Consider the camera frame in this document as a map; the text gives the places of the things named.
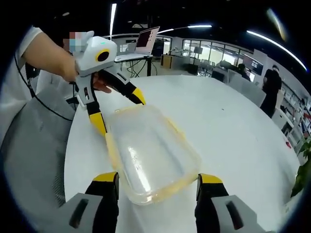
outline black ceiling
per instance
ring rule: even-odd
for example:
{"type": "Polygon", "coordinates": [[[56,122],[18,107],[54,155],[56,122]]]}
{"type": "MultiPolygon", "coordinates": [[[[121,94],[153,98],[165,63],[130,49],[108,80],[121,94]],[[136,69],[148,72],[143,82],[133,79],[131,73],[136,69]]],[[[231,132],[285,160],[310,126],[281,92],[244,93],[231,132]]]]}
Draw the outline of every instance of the black ceiling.
{"type": "Polygon", "coordinates": [[[43,10],[37,13],[35,24],[47,33],[57,31],[63,36],[72,31],[89,30],[94,30],[96,35],[109,35],[113,2],[118,4],[113,34],[137,33],[141,29],[133,29],[132,26],[148,22],[152,27],[161,26],[160,30],[211,24],[211,29],[180,29],[163,35],[218,40],[250,50],[259,49],[285,66],[311,92],[309,73],[297,61],[269,42],[246,33],[246,30],[253,30],[271,38],[311,68],[309,37],[306,36],[309,12],[300,0],[295,1],[295,4],[279,1],[273,4],[273,1],[259,0],[110,0],[78,4],[76,7],[72,3],[62,3],[46,9],[42,7],[43,10]],[[269,8],[283,23],[287,31],[286,41],[269,20],[269,8]]]}

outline laptop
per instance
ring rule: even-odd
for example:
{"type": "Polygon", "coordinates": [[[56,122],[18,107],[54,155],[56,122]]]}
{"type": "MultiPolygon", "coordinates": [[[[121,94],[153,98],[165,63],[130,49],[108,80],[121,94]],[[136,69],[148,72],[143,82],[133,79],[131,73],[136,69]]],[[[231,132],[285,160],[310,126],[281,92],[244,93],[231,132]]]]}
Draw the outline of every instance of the laptop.
{"type": "Polygon", "coordinates": [[[134,53],[117,56],[115,62],[125,62],[145,57],[152,57],[151,52],[155,45],[156,35],[160,27],[150,28],[139,33],[134,53]]]}

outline ceiling light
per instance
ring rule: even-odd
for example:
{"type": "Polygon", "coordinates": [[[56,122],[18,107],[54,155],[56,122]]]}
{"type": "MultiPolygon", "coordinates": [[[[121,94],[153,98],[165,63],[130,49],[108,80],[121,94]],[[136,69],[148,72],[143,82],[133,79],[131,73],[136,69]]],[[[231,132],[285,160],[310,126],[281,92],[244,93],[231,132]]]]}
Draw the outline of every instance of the ceiling light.
{"type": "Polygon", "coordinates": [[[308,71],[307,67],[302,63],[302,61],[300,61],[292,52],[290,52],[287,48],[283,47],[282,45],[278,44],[277,42],[273,41],[272,39],[269,39],[268,37],[265,37],[263,35],[260,35],[258,33],[252,32],[252,31],[247,31],[247,33],[258,36],[266,41],[269,41],[270,43],[278,46],[280,49],[284,50],[285,52],[287,52],[292,58],[294,58],[296,61],[298,61],[298,63],[306,70],[308,71]]]}
{"type": "Polygon", "coordinates": [[[188,28],[211,28],[212,25],[194,25],[194,26],[188,26],[188,28]]]}
{"type": "Polygon", "coordinates": [[[172,29],[168,29],[168,30],[164,30],[164,31],[160,31],[160,32],[158,32],[157,34],[160,34],[160,33],[165,33],[165,32],[170,32],[170,31],[173,31],[174,29],[172,28],[172,29]]]}
{"type": "Polygon", "coordinates": [[[117,4],[114,3],[111,6],[111,18],[110,18],[110,35],[112,35],[113,22],[115,21],[115,14],[117,10],[117,4]]]}

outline transparent plastic box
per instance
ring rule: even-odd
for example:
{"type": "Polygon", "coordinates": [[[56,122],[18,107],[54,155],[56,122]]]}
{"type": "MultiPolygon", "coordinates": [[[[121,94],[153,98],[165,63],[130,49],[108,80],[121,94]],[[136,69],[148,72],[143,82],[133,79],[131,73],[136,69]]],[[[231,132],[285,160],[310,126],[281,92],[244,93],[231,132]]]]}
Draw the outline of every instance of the transparent plastic box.
{"type": "Polygon", "coordinates": [[[107,122],[109,156],[131,202],[161,201],[197,179],[200,157],[155,107],[119,110],[107,122]]]}

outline white round table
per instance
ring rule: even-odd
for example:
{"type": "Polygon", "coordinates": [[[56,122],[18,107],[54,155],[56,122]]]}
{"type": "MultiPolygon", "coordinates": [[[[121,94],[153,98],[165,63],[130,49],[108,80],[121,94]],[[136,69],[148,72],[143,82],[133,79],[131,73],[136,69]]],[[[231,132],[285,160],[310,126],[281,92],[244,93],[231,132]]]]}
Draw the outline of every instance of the white round table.
{"type": "MultiPolygon", "coordinates": [[[[202,158],[201,172],[219,177],[258,215],[265,230],[281,224],[299,161],[273,121],[243,95],[212,79],[153,76],[131,81],[147,104],[160,109],[185,133],[202,158]]],[[[104,118],[133,105],[113,91],[96,92],[104,118]]],[[[111,172],[105,140],[78,107],[67,144],[65,195],[84,193],[93,178],[111,172]]],[[[173,197],[148,206],[132,204],[122,190],[117,230],[125,232],[195,233],[196,182],[173,197]]]]}

